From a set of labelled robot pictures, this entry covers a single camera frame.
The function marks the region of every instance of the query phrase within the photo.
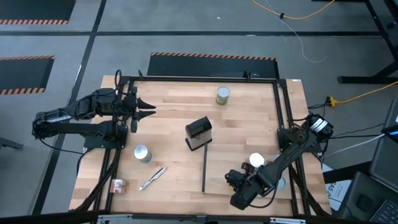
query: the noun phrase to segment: yellow cable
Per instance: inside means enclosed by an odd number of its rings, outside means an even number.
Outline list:
[[[255,0],[251,0],[251,1],[252,1],[254,4],[256,4],[256,5],[260,6],[260,7],[262,7],[263,9],[265,9],[265,10],[267,10],[267,11],[269,11],[269,12],[275,14],[275,15],[280,16],[279,13],[274,12],[274,11],[270,10],[269,8],[267,8],[267,7],[265,7],[265,6],[263,6],[263,5],[259,4],[259,3],[257,3]],[[309,14],[309,15],[307,15],[307,16],[304,16],[304,17],[290,17],[290,16],[285,16],[285,15],[284,15],[284,18],[288,18],[288,19],[297,19],[297,20],[299,20],[299,19],[306,19],[306,18],[309,18],[309,17],[311,17],[311,16],[313,16],[313,15],[315,15],[315,14],[318,14],[319,12],[322,12],[322,10],[326,9],[328,6],[330,6],[331,3],[335,2],[335,1],[336,1],[336,0],[332,0],[332,1],[329,2],[326,6],[323,6],[323,7],[322,7],[321,9],[319,9],[318,11],[316,11],[316,12],[314,12],[314,13],[312,13],[312,14]]]
[[[389,88],[389,87],[391,87],[391,86],[393,86],[393,85],[395,85],[395,84],[398,84],[398,81],[396,81],[396,82],[394,82],[394,83],[391,83],[390,85],[386,85],[385,87],[379,88],[379,89],[377,89],[377,90],[373,90],[373,91],[364,93],[364,94],[362,94],[362,95],[355,96],[355,97],[353,97],[353,98],[351,98],[351,99],[349,99],[349,100],[345,100],[345,101],[338,101],[338,100],[335,100],[335,99],[333,99],[333,97],[331,96],[331,97],[330,97],[330,101],[331,101],[330,103],[331,103],[331,106],[332,106],[332,107],[336,106],[337,104],[348,103],[348,102],[351,102],[351,101],[356,100],[356,99],[358,99],[358,98],[364,97],[364,96],[366,96],[366,95],[375,93],[375,92],[377,92],[377,91],[385,90],[386,88]]]

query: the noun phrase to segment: black floor mat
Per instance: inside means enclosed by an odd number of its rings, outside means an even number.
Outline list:
[[[54,58],[0,57],[0,95],[44,92]]]
[[[67,24],[75,0],[0,0],[0,24]]]
[[[150,56],[147,75],[182,77],[279,78],[275,58],[232,55],[183,54],[154,52]]]

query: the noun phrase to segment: small box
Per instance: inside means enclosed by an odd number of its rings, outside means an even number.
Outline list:
[[[121,179],[113,179],[109,192],[123,194],[126,189],[126,181]]]
[[[187,132],[185,142],[188,144],[191,151],[194,151],[213,140],[211,138],[211,123],[206,116],[186,125],[185,130]]]

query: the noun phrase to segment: wooden table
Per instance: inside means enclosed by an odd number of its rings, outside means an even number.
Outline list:
[[[114,87],[113,76],[104,76],[101,87]],[[274,92],[264,83],[200,83],[136,81],[138,96],[157,107],[157,113],[142,119],[137,133],[129,133],[119,161],[118,179],[128,182],[125,194],[116,194],[111,212],[207,215],[278,215],[291,216],[289,174],[286,186],[277,192],[274,202],[265,209],[248,207],[238,210],[229,204],[233,191],[224,175],[252,152],[272,159],[278,154],[278,128]],[[219,86],[228,86],[231,95],[224,106],[215,103]],[[294,118],[308,115],[300,80],[287,80]],[[279,91],[286,119],[282,89]],[[207,116],[213,125],[213,142],[208,145],[205,192],[201,192],[203,148],[191,152],[185,143],[185,126]],[[95,118],[98,123],[109,118]],[[146,145],[153,158],[143,164],[134,158],[134,148]],[[97,184],[104,149],[94,149],[81,161],[70,208],[79,206]],[[311,154],[303,155],[309,191],[324,210],[331,212],[319,161]],[[164,175],[143,191],[139,187],[163,166]],[[301,198],[296,186],[297,198]],[[104,207],[107,187],[100,208]],[[265,205],[268,198],[258,197],[255,205]],[[302,213],[302,202],[298,199]]]

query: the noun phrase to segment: computer monitor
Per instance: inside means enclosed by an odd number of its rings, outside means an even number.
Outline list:
[[[387,137],[391,138],[394,142],[398,143],[398,124],[383,128],[381,133],[385,134]]]

